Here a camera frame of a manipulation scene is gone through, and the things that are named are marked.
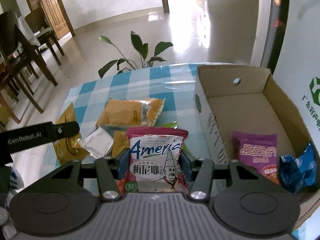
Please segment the cardboard box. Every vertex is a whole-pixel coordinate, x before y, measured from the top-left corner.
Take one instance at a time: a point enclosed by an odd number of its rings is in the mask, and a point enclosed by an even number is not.
[[[278,156],[298,157],[311,141],[298,109],[274,82],[270,70],[238,65],[198,67],[194,100],[211,158],[227,163],[236,158],[234,130],[277,134]],[[317,165],[319,178],[320,161]],[[300,226],[320,206],[320,191],[300,194]]]

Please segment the purple snack package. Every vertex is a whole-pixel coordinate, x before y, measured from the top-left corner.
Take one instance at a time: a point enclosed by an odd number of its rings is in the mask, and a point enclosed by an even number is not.
[[[277,178],[277,134],[256,135],[234,131],[232,142],[238,160],[279,184]]]

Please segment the table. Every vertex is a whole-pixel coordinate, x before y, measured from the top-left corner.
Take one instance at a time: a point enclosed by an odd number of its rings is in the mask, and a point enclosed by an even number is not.
[[[73,102],[77,122],[80,125],[80,133],[85,138],[93,131],[98,117],[110,98],[165,98],[164,108],[156,126],[177,121],[178,128],[189,132],[185,144],[190,153],[196,158],[210,158],[193,101],[198,66],[199,64],[178,64],[145,68],[71,88],[60,114]],[[93,161],[94,159],[89,156],[82,163],[92,163]],[[59,166],[53,145],[50,144],[45,155],[41,176],[50,173]],[[94,195],[98,194],[98,185],[95,179],[85,179],[84,188]]]

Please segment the box hole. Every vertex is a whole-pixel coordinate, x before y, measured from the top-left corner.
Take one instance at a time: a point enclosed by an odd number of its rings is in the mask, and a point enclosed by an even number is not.
[[[241,83],[241,79],[240,78],[236,78],[234,81],[233,81],[233,84],[235,86],[239,85]]]

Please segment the snack package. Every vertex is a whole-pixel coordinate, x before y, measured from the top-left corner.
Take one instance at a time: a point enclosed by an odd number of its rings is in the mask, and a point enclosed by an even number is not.
[[[84,149],[95,159],[109,155],[112,145],[113,138],[102,127],[96,127],[94,131],[83,139]]]
[[[77,121],[73,103],[59,117],[56,124]],[[83,148],[81,134],[76,136],[60,139],[53,143],[57,159],[61,165],[73,159],[84,160],[89,152]]]
[[[115,131],[113,136],[112,157],[116,157],[126,147],[130,147],[127,133],[124,131]]]
[[[232,141],[239,161],[279,184],[276,134],[257,135],[234,131]]]
[[[315,150],[309,143],[299,158],[282,155],[279,164],[281,186],[294,194],[316,184],[317,164]]]
[[[164,99],[144,100],[110,99],[96,126],[113,127],[154,126],[164,106]]]
[[[184,192],[188,187],[178,163],[188,131],[160,127],[130,127],[130,186],[140,192]]]

